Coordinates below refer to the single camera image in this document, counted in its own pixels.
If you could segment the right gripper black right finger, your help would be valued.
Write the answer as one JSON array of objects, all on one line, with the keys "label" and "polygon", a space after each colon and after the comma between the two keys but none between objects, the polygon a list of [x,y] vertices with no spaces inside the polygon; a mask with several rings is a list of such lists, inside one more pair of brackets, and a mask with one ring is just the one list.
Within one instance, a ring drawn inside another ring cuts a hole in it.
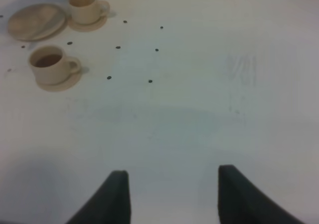
[{"label": "right gripper black right finger", "polygon": [[218,215],[221,224],[300,224],[234,165],[218,168]]}]

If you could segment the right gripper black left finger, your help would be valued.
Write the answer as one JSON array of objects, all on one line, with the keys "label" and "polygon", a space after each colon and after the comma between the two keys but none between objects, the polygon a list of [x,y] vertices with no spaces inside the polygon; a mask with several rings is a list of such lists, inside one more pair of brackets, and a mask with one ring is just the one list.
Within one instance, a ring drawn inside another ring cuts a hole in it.
[{"label": "right gripper black left finger", "polygon": [[69,224],[129,224],[131,198],[127,171],[113,171]]}]

